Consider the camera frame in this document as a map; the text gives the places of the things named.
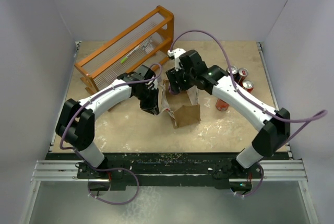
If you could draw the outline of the purple fanta can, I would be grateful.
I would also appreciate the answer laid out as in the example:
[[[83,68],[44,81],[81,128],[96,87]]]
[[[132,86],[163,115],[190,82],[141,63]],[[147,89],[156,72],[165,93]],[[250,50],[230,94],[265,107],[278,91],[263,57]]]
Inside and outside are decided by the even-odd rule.
[[[172,89],[171,85],[169,85],[169,93],[172,94],[172,95],[177,95],[177,94],[178,94],[178,92],[175,92],[175,91]]]

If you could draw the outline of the watermelon print canvas bag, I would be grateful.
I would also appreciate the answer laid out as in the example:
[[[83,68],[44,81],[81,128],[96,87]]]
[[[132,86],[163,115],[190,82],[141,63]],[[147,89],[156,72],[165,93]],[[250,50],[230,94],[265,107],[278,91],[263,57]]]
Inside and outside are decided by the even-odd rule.
[[[174,128],[192,125],[201,121],[198,89],[191,87],[177,95],[170,92],[170,83],[164,79],[159,83],[161,89],[160,108],[166,112]]]

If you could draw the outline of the dark black soda can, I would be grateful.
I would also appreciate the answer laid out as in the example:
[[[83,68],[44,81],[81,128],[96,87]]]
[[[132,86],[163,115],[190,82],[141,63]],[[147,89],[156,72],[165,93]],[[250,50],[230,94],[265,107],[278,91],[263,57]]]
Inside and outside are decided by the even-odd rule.
[[[226,72],[228,74],[232,74],[234,81],[237,80],[237,78],[238,78],[238,68],[237,67],[235,67],[233,65],[230,66],[230,67],[227,67],[226,68]]]

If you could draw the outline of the red coke can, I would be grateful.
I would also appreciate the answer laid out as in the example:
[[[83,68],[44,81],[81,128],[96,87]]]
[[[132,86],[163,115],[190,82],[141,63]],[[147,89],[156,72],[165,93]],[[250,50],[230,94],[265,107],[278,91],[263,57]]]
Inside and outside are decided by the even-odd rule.
[[[216,109],[219,111],[226,111],[229,108],[229,104],[221,99],[216,101]]]
[[[251,93],[254,90],[254,83],[251,80],[243,80],[242,88]]]

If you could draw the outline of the silver blue red can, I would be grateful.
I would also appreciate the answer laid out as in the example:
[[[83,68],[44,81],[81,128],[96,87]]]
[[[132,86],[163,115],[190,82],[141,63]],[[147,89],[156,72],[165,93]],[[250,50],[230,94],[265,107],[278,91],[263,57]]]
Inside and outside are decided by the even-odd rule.
[[[249,72],[246,68],[240,68],[236,76],[236,82],[242,84],[243,81],[247,78]]]

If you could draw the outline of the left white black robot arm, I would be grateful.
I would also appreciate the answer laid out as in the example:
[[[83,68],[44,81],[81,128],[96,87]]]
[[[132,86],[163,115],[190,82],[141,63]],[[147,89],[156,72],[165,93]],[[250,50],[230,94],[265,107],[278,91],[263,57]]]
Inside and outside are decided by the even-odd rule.
[[[94,143],[96,119],[131,97],[139,100],[143,111],[158,115],[159,76],[150,67],[141,65],[137,71],[120,74],[92,96],[79,101],[65,101],[55,129],[61,138],[60,149],[73,150],[90,164],[89,172],[95,178],[104,177],[108,160]]]

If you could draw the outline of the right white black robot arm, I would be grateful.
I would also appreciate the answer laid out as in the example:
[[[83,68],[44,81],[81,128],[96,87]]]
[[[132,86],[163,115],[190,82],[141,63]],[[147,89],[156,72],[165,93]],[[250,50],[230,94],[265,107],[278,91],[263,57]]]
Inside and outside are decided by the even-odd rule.
[[[240,85],[233,85],[233,78],[228,72],[217,65],[207,67],[195,50],[169,50],[168,57],[174,61],[174,67],[166,71],[174,93],[192,87],[204,90],[233,107],[258,131],[252,143],[236,156],[232,164],[232,172],[236,177],[245,177],[253,164],[264,157],[271,157],[288,140],[288,110],[275,110]]]

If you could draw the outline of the green capped marker pen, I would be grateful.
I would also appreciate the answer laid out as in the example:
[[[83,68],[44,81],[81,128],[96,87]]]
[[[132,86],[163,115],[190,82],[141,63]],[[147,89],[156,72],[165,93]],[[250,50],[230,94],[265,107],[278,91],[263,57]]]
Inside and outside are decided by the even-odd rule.
[[[137,45],[137,46],[136,46],[135,48],[133,48],[130,52],[128,52],[128,53],[121,59],[121,64],[124,64],[132,54],[136,53],[136,52],[139,51],[139,50],[142,50],[142,46],[141,46],[141,45]]]

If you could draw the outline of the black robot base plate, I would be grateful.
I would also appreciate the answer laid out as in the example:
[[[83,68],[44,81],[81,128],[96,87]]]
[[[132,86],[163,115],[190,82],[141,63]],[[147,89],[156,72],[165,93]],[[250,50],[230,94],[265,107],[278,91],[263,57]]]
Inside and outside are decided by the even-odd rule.
[[[128,186],[214,187],[250,191],[252,180],[263,178],[258,163],[248,169],[237,165],[234,152],[191,153],[108,153],[108,162],[99,171],[84,162],[76,163],[77,176],[111,191]]]

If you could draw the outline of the aluminium frame rail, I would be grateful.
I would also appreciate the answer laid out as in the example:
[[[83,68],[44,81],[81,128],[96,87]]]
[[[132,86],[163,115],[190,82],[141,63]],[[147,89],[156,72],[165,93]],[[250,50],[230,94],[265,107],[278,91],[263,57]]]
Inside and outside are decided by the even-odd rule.
[[[262,53],[255,54],[255,61],[246,61],[251,71],[259,66],[255,74],[257,84],[255,95],[269,105],[274,105],[269,92],[267,78],[263,67]],[[107,112],[98,120],[97,144],[106,155],[108,153],[191,153],[191,152],[234,152],[236,155],[256,135],[255,129],[234,108],[229,107],[225,112],[214,109],[216,99],[200,92],[199,102],[201,121],[196,124],[173,128],[170,117],[166,112],[160,116],[148,116],[134,109],[135,102],[125,102]],[[129,123],[129,128],[138,129],[138,133],[121,133],[112,123]],[[44,160],[37,161],[34,178],[44,181],[74,181],[87,180],[77,176],[76,163],[79,158],[73,152],[51,152]],[[260,162],[264,169],[264,181],[307,181],[303,161],[294,160],[288,146],[283,146],[273,157]]]

